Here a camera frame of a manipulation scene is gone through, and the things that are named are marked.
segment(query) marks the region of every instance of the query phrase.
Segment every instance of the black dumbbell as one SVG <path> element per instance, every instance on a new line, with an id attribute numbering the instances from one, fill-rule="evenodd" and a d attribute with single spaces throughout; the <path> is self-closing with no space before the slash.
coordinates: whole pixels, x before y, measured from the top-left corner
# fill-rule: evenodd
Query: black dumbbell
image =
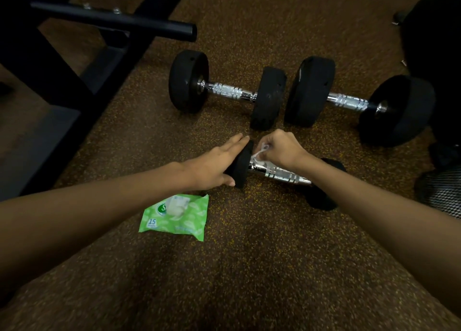
<path id="1" fill-rule="evenodd" d="M 281 69 L 266 66 L 257 92 L 235 86 L 212 83 L 209 79 L 208 58 L 203 52 L 184 50 L 170 69 L 168 88 L 173 105 L 184 113 L 198 113 L 208 93 L 255 104 L 250 127 L 269 130 L 282 107 L 286 75 Z"/>
<path id="2" fill-rule="evenodd" d="M 251 160 L 253 145 L 253 141 L 249 141 L 245 148 L 243 148 L 239 155 L 237 155 L 234 159 L 233 163 L 226 171 L 224 171 L 225 174 L 234 178 L 236 188 L 243 188 L 245 181 L 247 180 L 247 174 L 248 172 L 251 172 L 280 182 L 298 185 L 298 189 L 305 196 L 308 204 L 314 208 L 331 211 L 337 207 L 337 204 L 331 200 L 331 198 L 326 195 L 322 189 L 316 187 L 307 178 L 301 177 L 277 166 L 267 167 Z M 327 164 L 346 172 L 346 168 L 339 161 L 327 158 L 323 158 L 322 160 Z"/>
<path id="3" fill-rule="evenodd" d="M 326 102 L 361 112 L 360 140 L 395 147 L 415 138 L 428 125 L 435 105 L 432 85 L 420 78 L 396 75 L 383 82 L 369 100 L 330 92 L 335 62 L 309 57 L 291 86 L 285 122 L 311 127 Z"/>

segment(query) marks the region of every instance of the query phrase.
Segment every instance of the black rubber weight plate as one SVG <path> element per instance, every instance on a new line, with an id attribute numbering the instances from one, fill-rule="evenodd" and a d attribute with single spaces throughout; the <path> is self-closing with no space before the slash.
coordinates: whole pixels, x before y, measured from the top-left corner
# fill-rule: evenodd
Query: black rubber weight plate
<path id="1" fill-rule="evenodd" d="M 342 163 L 337 160 L 322 158 L 327 164 L 336 167 L 337 169 L 347 172 L 346 168 Z M 319 187 L 313 185 L 312 187 L 306 187 L 300 185 L 300 190 L 303 192 L 308 204 L 313 208 L 318 208 L 324 211 L 332 211 L 338 207 L 338 205 L 331 200 L 331 198 L 325 194 L 325 192 Z"/>
<path id="2" fill-rule="evenodd" d="M 186 49 L 173 61 L 168 80 L 170 100 L 184 113 L 198 113 L 206 101 L 206 90 L 199 93 L 199 79 L 209 79 L 208 58 L 203 52 Z"/>
<path id="3" fill-rule="evenodd" d="M 406 143 L 429 124 L 435 106 L 432 85 L 420 78 L 396 75 L 383 82 L 360 114 L 359 133 L 363 143 L 395 147 Z M 388 110 L 376 113 L 384 102 Z"/>
<path id="4" fill-rule="evenodd" d="M 335 78 L 335 62 L 328 58 L 303 60 L 291 85 L 285 122 L 311 127 L 322 112 Z"/>
<path id="5" fill-rule="evenodd" d="M 225 174 L 234 178 L 236 188 L 243 188 L 247 180 L 248 165 L 253 153 L 253 145 L 253 141 L 249 141 L 232 164 L 224 171 Z"/>
<path id="6" fill-rule="evenodd" d="M 275 123 L 282 107 L 287 77 L 283 70 L 266 66 L 262 72 L 250 127 L 266 131 Z"/>

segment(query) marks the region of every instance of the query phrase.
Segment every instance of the wipes package label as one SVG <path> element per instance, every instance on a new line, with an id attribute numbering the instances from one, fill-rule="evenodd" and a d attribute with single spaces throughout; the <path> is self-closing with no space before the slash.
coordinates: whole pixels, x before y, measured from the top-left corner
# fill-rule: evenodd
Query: wipes package label
<path id="1" fill-rule="evenodd" d="M 144 210 L 139 232 L 189 234 L 203 241 L 207 211 L 208 195 L 174 195 Z"/>

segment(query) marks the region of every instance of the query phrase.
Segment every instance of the chrome dumbbell handle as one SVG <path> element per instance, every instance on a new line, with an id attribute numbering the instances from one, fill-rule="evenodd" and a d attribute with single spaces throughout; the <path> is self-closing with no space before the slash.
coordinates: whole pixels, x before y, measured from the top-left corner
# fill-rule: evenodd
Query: chrome dumbbell handle
<path id="1" fill-rule="evenodd" d="M 368 108 L 369 101 L 366 99 L 357 98 L 351 95 L 343 95 L 342 93 L 330 92 L 327 98 L 328 102 L 333 103 L 337 107 L 344 107 L 358 112 L 363 112 Z M 387 107 L 383 103 L 379 103 L 376 107 L 376 113 L 386 112 Z"/>
<path id="2" fill-rule="evenodd" d="M 284 170 L 278 166 L 272 165 L 267 167 L 265 165 L 260 165 L 254 160 L 250 161 L 248 165 L 248 171 L 251 173 L 256 173 L 264 177 L 272 178 L 280 182 L 292 183 L 292 184 L 302 184 L 302 185 L 312 185 L 312 182 L 307 178 L 301 177 L 296 173 Z"/>
<path id="3" fill-rule="evenodd" d="M 220 84 L 218 82 L 207 82 L 203 79 L 197 83 L 199 92 L 203 92 L 205 89 L 213 95 L 220 95 L 237 101 L 250 101 L 255 102 L 258 95 L 257 92 L 247 91 L 236 86 L 229 86 L 226 84 Z"/>

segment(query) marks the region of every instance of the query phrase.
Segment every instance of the logo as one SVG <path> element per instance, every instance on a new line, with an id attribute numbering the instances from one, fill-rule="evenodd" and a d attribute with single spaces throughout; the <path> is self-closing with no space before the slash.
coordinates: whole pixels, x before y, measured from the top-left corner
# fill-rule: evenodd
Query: logo
<path id="1" fill-rule="evenodd" d="M 166 204 L 163 202 L 159 206 L 157 206 L 157 213 L 160 216 L 165 216 L 166 213 Z"/>

